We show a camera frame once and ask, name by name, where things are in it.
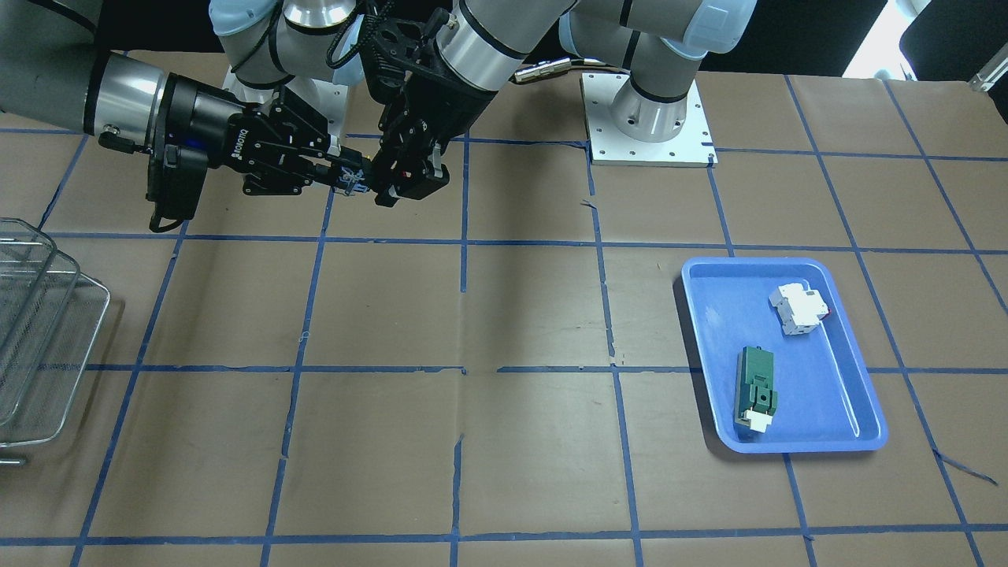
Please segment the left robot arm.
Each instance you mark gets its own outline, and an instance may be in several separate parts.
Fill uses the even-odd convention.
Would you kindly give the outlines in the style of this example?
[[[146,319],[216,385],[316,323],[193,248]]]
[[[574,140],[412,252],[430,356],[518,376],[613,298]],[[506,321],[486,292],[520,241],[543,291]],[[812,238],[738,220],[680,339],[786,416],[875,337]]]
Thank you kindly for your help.
[[[526,60],[551,29],[569,54],[625,75],[584,87],[593,143],[611,145],[616,161],[680,150],[678,136],[701,136],[696,73],[706,55],[734,50],[755,10],[754,1],[457,1],[425,21],[371,17],[373,46],[362,60],[384,107],[368,182],[376,204],[445,187],[450,141],[508,83],[550,71]]]

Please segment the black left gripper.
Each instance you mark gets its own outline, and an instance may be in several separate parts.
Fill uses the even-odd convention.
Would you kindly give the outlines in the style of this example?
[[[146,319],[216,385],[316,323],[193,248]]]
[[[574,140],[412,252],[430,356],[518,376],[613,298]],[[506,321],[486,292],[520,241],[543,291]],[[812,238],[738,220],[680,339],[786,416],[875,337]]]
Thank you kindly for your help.
[[[450,182],[443,164],[447,145],[467,132],[494,99],[435,67],[431,76],[409,75],[379,120],[380,148],[373,159],[375,204],[393,207],[409,179],[409,198],[424,200]]]

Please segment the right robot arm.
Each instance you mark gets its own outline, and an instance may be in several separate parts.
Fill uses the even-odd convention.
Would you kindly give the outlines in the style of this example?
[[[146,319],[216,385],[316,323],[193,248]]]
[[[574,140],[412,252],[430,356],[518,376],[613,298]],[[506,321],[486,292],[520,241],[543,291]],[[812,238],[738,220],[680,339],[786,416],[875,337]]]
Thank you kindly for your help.
[[[2,111],[145,154],[156,221],[191,219],[209,171],[240,173],[253,196],[314,183],[368,191],[372,165],[339,143],[337,87],[363,77],[352,1],[212,1],[229,68],[214,87],[133,60],[118,32],[172,30],[170,3],[4,1]]]

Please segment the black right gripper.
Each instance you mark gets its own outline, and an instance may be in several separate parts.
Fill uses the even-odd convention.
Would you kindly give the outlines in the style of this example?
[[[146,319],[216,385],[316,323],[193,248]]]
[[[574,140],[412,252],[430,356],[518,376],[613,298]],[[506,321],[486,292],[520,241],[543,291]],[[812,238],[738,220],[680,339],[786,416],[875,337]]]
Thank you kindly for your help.
[[[169,74],[154,125],[154,197],[191,197],[206,173],[241,173],[256,195],[294,195],[307,184],[331,187],[339,166],[370,168],[370,158],[343,147],[327,119],[278,87],[265,103]]]

